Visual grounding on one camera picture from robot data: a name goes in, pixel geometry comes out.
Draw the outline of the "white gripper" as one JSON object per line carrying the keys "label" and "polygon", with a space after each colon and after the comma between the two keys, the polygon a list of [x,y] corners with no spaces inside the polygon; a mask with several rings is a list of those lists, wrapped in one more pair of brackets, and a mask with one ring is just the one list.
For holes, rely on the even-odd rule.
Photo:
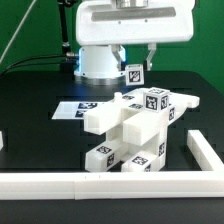
{"label": "white gripper", "polygon": [[155,43],[189,41],[194,32],[194,0],[84,0],[76,13],[76,40],[81,46],[112,45],[119,71],[123,44],[148,44],[145,70],[152,68]]}

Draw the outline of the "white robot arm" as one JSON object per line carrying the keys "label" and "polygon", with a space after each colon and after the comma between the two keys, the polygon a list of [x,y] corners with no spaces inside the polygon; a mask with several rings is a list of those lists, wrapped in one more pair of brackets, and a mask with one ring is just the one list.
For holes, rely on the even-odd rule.
{"label": "white robot arm", "polygon": [[[83,0],[76,12],[75,77],[92,85],[143,84],[159,43],[192,38],[195,1]],[[148,46],[148,56],[142,64],[129,65],[124,47],[141,44]]]}

